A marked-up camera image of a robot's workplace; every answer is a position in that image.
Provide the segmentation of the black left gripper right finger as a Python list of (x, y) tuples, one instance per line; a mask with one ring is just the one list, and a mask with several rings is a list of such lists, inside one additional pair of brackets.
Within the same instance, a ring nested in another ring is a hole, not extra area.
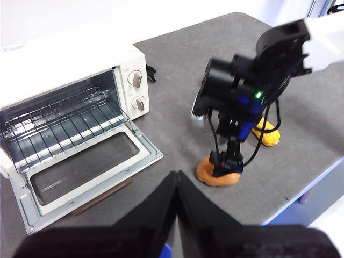
[(340, 257), (324, 232), (301, 225), (243, 225), (178, 173), (184, 257)]

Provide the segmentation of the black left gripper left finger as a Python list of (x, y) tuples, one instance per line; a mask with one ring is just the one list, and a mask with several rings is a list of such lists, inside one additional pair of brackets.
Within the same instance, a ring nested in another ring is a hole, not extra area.
[(110, 226), (53, 228), (27, 237), (14, 257), (159, 257), (174, 224), (177, 172)]

